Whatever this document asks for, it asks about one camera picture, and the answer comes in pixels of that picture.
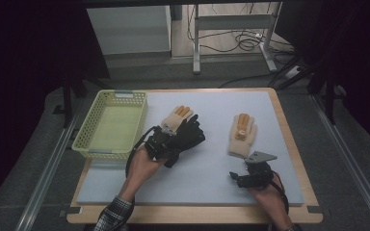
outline gray floor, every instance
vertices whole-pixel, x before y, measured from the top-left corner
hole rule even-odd
[[[107,57],[111,80],[104,80],[115,89],[200,89],[218,88],[223,83],[247,76],[267,75],[261,56],[205,57],[201,74],[193,75],[190,59],[153,57]],[[259,76],[224,85],[224,88],[267,87],[270,76]],[[319,111],[305,86],[308,79],[277,92],[279,101],[301,153],[308,177],[323,210],[324,220],[303,224],[304,230],[370,230],[370,205],[359,190],[357,180],[348,170],[339,149],[334,144]],[[89,95],[74,99],[86,112],[99,87],[85,82]],[[0,230],[14,230],[40,179],[42,170],[64,132],[64,115],[54,115],[57,105],[63,105],[61,90],[47,95],[45,111],[33,137],[0,189]],[[370,184],[370,136],[348,114],[339,100],[335,101],[336,128],[347,143],[359,168]],[[76,128],[82,123],[81,116]],[[72,151],[68,142],[47,194],[39,208],[31,230],[84,230],[85,225],[67,223],[64,212],[74,194],[84,158]],[[135,225],[132,230],[264,230],[251,225]]]

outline wrist strap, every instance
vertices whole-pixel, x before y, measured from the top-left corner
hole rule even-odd
[[[286,229],[285,231],[303,231],[303,229],[298,224],[293,224],[293,226]]]

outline white cabinet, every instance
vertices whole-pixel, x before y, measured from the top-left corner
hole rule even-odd
[[[103,55],[171,50],[169,6],[87,11]]]

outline metal rail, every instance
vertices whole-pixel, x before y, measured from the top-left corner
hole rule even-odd
[[[35,222],[35,219],[38,215],[41,203],[43,202],[44,197],[46,196],[47,190],[50,186],[50,183],[52,182],[53,176],[56,172],[59,162],[62,159],[62,156],[65,152],[67,141],[69,140],[73,132],[76,121],[81,115],[80,111],[82,109],[83,101],[84,99],[76,100],[75,116],[71,119],[69,126],[63,130],[49,160],[47,161],[47,164],[40,176],[40,179],[36,184],[34,191],[32,192],[31,197],[25,209],[23,210],[23,214],[20,217],[16,228],[14,229],[15,231],[31,230]]]
[[[321,102],[319,96],[310,95],[311,100],[315,104],[318,114],[322,119],[324,125],[327,128],[327,131],[330,134],[332,141],[334,142],[335,146],[340,153],[344,164],[346,165],[347,169],[350,171],[359,192],[361,193],[362,197],[364,198],[365,202],[367,203],[370,209],[370,184],[366,179],[365,175],[362,173],[362,170],[359,168],[356,159],[354,158],[350,148],[348,148],[346,142],[342,139],[338,129],[335,125],[330,123],[330,120],[324,113],[324,106]]]

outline person's arm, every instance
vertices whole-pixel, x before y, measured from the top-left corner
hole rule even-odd
[[[282,189],[278,175],[275,174],[273,181]],[[300,226],[293,224],[288,216],[280,193],[269,185],[265,190],[248,188],[257,203],[266,211],[278,231],[300,231]]]
[[[167,160],[152,161],[146,150],[140,147],[131,161],[127,178],[119,194],[101,212],[95,231],[119,230],[129,219],[134,209],[134,197],[141,185],[148,180]]]

